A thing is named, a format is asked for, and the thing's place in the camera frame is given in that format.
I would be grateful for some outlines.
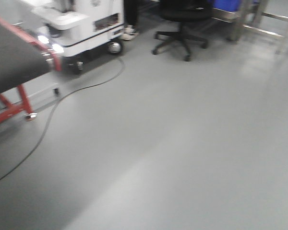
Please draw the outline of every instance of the gray conveyor belt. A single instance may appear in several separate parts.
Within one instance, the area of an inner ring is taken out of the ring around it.
[[[49,71],[39,50],[0,25],[0,93]]]

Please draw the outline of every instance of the metal rack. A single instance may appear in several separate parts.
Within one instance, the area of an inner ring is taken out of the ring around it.
[[[257,34],[268,35],[268,36],[278,39],[279,45],[277,47],[276,53],[277,54],[281,53],[284,50],[284,46],[286,42],[288,41],[288,26],[286,28],[285,33],[280,35],[280,34],[277,34],[268,30],[261,29],[259,28],[259,25],[263,16],[274,18],[277,20],[282,20],[285,22],[288,22],[288,17],[265,12],[268,3],[269,3],[269,0],[261,0],[258,4],[256,4],[255,7],[252,7],[252,4],[253,4],[252,0],[243,0],[240,5],[240,10],[239,10],[240,15],[234,22],[234,28],[232,30],[232,33],[229,36],[229,40],[239,41],[239,39],[242,36],[243,30],[247,29]],[[247,16],[250,13],[253,13],[253,20],[251,24],[246,24]]]

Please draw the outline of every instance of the person's leg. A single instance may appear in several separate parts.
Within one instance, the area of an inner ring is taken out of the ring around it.
[[[138,0],[124,0],[124,8],[127,24],[136,26],[138,22]]]
[[[124,0],[124,9],[127,27],[122,39],[130,41],[139,34],[136,29],[138,23],[138,0]]]

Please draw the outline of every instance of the blue bin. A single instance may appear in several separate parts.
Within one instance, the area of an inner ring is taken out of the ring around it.
[[[241,0],[215,0],[214,8],[224,11],[238,11]]]

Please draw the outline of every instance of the black pants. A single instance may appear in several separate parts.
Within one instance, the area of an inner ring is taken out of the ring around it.
[[[124,0],[125,19],[129,25],[137,25],[138,0]]]

